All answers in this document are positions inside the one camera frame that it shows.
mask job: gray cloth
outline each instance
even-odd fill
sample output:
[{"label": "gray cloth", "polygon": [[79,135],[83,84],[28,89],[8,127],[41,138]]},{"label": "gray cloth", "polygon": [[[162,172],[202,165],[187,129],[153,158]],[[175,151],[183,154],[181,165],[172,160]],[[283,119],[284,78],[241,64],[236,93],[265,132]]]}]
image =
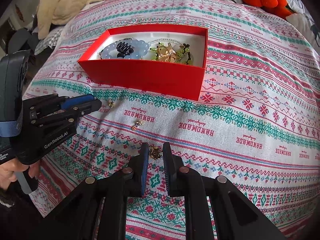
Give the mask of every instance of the gray cloth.
[{"label": "gray cloth", "polygon": [[53,29],[52,31],[50,31],[48,36],[45,39],[41,40],[36,46],[35,55],[40,54],[47,47],[50,47],[51,49],[53,49],[57,45],[58,39],[60,37],[60,34],[63,28],[64,26],[59,26]]}]

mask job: blue beaded bracelet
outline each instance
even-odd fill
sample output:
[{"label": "blue beaded bracelet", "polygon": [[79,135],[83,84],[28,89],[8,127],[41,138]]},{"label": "blue beaded bracelet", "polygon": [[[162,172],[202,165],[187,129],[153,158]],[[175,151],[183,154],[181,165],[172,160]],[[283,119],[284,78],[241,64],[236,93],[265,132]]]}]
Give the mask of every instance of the blue beaded bracelet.
[{"label": "blue beaded bracelet", "polygon": [[[126,53],[123,53],[121,50],[125,44],[126,48]],[[113,50],[117,49],[118,50],[118,55],[117,56],[111,56],[109,53],[112,52]],[[120,40],[116,41],[108,46],[106,46],[100,53],[100,58],[101,59],[117,59],[117,58],[124,58],[124,59],[143,59],[143,56],[145,56],[148,53],[149,49],[149,44],[146,43],[145,41],[141,40],[135,40],[135,39],[127,39],[127,40]]]}]

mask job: patterned bedspread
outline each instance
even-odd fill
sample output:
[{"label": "patterned bedspread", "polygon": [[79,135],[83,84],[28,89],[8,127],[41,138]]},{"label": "patterned bedspread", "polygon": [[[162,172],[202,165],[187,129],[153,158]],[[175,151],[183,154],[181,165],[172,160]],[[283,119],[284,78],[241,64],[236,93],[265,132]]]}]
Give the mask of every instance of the patterned bedspread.
[{"label": "patterned bedspread", "polygon": [[[145,23],[209,29],[199,101],[98,85],[77,63],[105,30]],[[142,142],[168,141],[201,175],[228,177],[285,235],[305,225],[319,195],[319,56],[288,22],[228,0],[108,0],[79,13],[60,39],[25,97],[92,93],[103,106],[43,158],[32,194],[43,216],[86,176],[125,166]],[[140,114],[145,125],[133,131]],[[167,196],[162,159],[150,160],[145,197],[128,200],[126,237],[184,231],[183,200]]]}]

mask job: light blue bead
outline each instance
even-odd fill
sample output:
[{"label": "light blue bead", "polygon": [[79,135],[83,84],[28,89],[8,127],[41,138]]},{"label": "light blue bead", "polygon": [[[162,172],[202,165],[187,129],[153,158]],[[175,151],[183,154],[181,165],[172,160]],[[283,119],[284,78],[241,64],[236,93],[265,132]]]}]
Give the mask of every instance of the light blue bead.
[{"label": "light blue bead", "polygon": [[150,47],[150,46],[149,46],[149,44],[148,44],[148,43],[144,43],[144,44],[143,44],[143,48],[144,48],[144,49],[147,49],[147,50],[148,50],[148,49],[149,49],[149,47]]},{"label": "light blue bead", "polygon": [[109,48],[110,48],[110,51],[114,50],[116,48],[116,43],[114,42],[114,43],[110,44]]},{"label": "light blue bead", "polygon": [[138,41],[138,47],[143,47],[143,44],[145,44],[145,42],[143,40]]},{"label": "light blue bead", "polygon": [[139,54],[145,56],[148,53],[148,49],[143,49],[139,51]]},{"label": "light blue bead", "polygon": [[102,59],[106,59],[108,56],[109,56],[109,52],[107,52],[106,50],[103,50],[103,52],[101,52]]},{"label": "light blue bead", "polygon": [[131,40],[129,45],[131,45],[131,47],[137,47],[137,42],[137,40]]},{"label": "light blue bead", "polygon": [[140,59],[140,55],[139,54],[137,54],[137,53],[132,53],[131,55],[131,59]]}]

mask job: orange pumpkin plush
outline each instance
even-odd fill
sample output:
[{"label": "orange pumpkin plush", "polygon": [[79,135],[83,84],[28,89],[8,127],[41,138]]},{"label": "orange pumpkin plush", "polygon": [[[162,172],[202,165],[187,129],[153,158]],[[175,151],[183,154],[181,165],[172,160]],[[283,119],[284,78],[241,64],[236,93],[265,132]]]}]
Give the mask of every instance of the orange pumpkin plush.
[{"label": "orange pumpkin plush", "polygon": [[292,11],[286,8],[287,0],[242,0],[244,3],[262,7],[266,12],[275,14],[282,19],[292,14]]}]

